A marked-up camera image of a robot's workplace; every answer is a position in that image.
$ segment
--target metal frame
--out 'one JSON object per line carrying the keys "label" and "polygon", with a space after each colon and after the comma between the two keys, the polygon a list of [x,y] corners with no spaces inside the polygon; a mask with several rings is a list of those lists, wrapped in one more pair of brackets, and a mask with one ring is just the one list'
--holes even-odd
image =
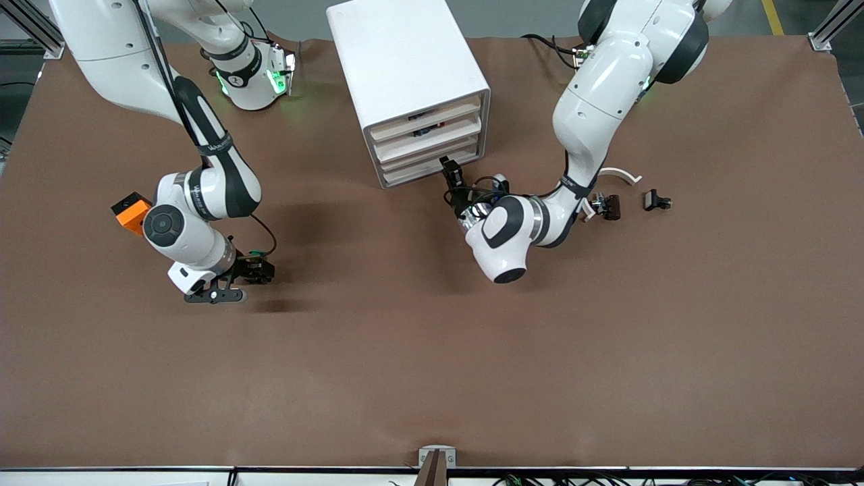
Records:
{"label": "metal frame", "polygon": [[852,22],[861,9],[864,9],[864,0],[839,0],[819,27],[807,34],[813,50],[830,51],[831,39]]}
{"label": "metal frame", "polygon": [[0,10],[45,48],[45,59],[59,59],[66,43],[57,26],[29,0],[0,0]]}

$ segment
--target brown table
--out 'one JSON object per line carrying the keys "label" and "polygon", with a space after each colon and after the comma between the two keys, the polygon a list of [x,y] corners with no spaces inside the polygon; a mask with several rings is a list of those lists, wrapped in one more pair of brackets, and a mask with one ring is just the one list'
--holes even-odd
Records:
{"label": "brown table", "polygon": [[[467,174],[551,189],[568,69],[534,42],[470,44],[492,112]],[[864,143],[805,38],[717,38],[656,86],[607,161],[644,181],[599,184],[621,221],[532,249],[506,286],[440,177],[378,186],[332,43],[304,42],[299,96],[262,112],[196,46],[169,55],[261,178],[278,281],[184,304],[109,206],[194,149],[49,62],[0,179],[0,465],[381,465],[429,443],[465,465],[861,464]],[[670,212],[640,209],[651,188]]]}

